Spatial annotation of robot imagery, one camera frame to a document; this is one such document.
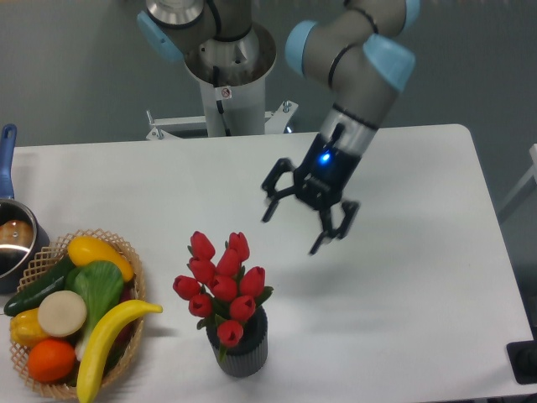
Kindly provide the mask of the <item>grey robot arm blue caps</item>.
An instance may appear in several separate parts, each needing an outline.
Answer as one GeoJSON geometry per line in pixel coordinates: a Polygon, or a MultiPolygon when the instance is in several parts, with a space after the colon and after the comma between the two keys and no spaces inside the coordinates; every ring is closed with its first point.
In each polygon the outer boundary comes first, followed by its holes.
{"type": "MultiPolygon", "coordinates": [[[[298,75],[331,89],[331,110],[300,165],[278,160],[262,183],[263,220],[293,196],[321,221],[317,243],[345,238],[360,207],[343,192],[404,90],[415,57],[395,41],[417,19],[417,1],[346,1],[329,24],[303,21],[284,47],[298,75]]],[[[274,67],[271,34],[249,1],[148,1],[137,24],[164,59],[181,61],[200,85],[212,137],[263,134],[265,79],[274,67]]]]}

